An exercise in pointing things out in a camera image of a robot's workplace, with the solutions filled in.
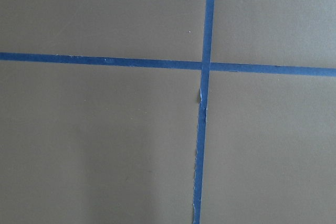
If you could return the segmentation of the blue tape strip crosswise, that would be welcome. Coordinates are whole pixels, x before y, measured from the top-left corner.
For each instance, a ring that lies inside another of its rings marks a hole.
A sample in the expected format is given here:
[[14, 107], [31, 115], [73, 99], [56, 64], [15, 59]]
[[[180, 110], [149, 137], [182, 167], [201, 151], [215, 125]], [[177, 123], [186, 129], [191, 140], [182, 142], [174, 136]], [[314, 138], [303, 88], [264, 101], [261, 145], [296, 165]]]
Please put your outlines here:
[[[70, 63], [78, 65], [98, 65], [98, 66], [183, 69], [183, 70], [201, 70], [202, 68], [202, 63], [198, 61], [21, 54], [12, 52], [1, 52], [1, 60], [46, 62], [46, 63]], [[334, 68], [251, 65], [240, 63], [211, 62], [209, 64], [209, 69], [210, 71], [223, 71], [223, 72], [250, 72], [250, 73], [335, 77]]]

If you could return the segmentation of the brown paper table cover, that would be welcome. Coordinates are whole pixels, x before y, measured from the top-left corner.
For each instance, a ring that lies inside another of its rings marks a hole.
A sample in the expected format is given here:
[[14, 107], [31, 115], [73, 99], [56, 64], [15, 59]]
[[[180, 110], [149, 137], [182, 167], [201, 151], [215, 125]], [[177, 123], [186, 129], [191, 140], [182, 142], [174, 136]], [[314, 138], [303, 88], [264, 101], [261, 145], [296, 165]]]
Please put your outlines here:
[[[202, 61], [206, 0], [1, 0], [1, 52]], [[335, 69], [335, 0], [215, 0], [211, 62]], [[193, 223], [201, 70], [1, 60], [1, 223]], [[210, 71], [200, 223], [335, 223], [335, 77]]]

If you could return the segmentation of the blue tape strip lengthwise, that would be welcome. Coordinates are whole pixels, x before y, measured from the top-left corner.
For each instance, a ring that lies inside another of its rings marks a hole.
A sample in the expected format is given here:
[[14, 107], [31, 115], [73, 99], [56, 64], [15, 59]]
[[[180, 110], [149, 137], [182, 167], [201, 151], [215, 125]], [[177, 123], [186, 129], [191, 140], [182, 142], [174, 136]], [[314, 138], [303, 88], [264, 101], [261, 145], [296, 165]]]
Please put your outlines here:
[[195, 152], [193, 224], [201, 222], [203, 169], [206, 141], [207, 106], [209, 75], [211, 67], [213, 19], [215, 0], [206, 0], [204, 16], [203, 51], [201, 61], [201, 79], [199, 86], [199, 108], [197, 118], [197, 140]]

